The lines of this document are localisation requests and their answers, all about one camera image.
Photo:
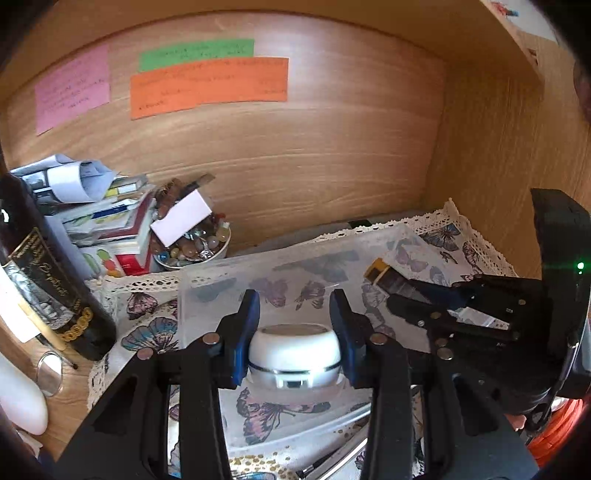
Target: silver band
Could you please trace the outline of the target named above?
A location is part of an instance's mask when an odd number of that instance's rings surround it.
[[[260,372],[266,372],[268,374],[274,375],[310,375],[312,373],[329,372],[330,370],[340,367],[340,362],[336,362],[334,365],[329,365],[328,367],[324,367],[322,369],[319,368],[314,370],[274,370],[272,368],[259,367],[258,365],[255,365],[251,362],[248,362],[248,366]]]

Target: bottle label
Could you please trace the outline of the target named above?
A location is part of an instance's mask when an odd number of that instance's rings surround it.
[[[62,340],[71,342],[86,330],[93,312],[82,305],[38,228],[8,256],[3,268],[41,320],[52,330],[59,330]],[[68,323],[73,325],[66,330]]]

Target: white jar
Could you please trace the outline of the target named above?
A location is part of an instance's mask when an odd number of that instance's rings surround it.
[[[248,352],[252,382],[267,388],[326,387],[337,382],[339,341],[315,323],[259,328]]]

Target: bead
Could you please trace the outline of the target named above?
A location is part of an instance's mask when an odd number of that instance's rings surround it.
[[[219,244],[220,244],[220,240],[218,240],[217,237],[214,237],[214,236],[207,237],[207,246],[210,249],[216,248]]]

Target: screw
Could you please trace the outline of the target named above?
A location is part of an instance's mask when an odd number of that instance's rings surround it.
[[[451,360],[453,358],[453,352],[449,348],[440,348],[437,350],[437,356],[441,360]]]
[[[205,345],[215,345],[220,341],[220,336],[216,332],[209,332],[203,335],[202,339]]]
[[[384,345],[388,341],[388,337],[383,333],[372,333],[371,337],[369,337],[369,341],[374,345]]]
[[[138,350],[138,358],[140,360],[148,360],[148,359],[152,358],[153,354],[154,354],[154,351],[149,346],[146,346],[144,348],[140,348]]]

